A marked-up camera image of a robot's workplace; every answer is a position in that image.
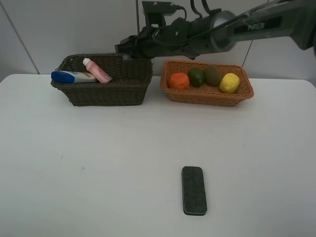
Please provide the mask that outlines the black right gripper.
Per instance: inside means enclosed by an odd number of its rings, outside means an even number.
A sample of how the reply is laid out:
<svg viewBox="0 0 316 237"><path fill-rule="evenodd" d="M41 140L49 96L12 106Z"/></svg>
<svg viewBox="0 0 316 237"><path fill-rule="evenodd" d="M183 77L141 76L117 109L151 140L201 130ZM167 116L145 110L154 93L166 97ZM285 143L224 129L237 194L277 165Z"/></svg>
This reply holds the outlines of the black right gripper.
<svg viewBox="0 0 316 237"><path fill-rule="evenodd" d="M190 50L189 38L193 36L194 21L178 17L167 25L164 17L146 17L146 25L138 35L129 36L115 45L116 53L130 59L185 56L195 59Z"/></svg>

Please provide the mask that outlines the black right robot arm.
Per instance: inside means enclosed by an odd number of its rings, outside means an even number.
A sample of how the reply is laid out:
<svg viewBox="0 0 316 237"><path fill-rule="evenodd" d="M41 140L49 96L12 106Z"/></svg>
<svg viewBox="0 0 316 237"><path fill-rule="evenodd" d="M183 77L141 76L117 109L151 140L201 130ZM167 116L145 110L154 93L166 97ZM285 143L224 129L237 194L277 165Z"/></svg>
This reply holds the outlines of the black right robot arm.
<svg viewBox="0 0 316 237"><path fill-rule="evenodd" d="M170 25L165 17L181 9L172 2L144 1L146 25L115 46L128 58L185 56L230 51L239 41L290 37L301 50L316 45L316 3L313 0L274 0L240 15L202 2L206 16L188 21L179 17Z"/></svg>

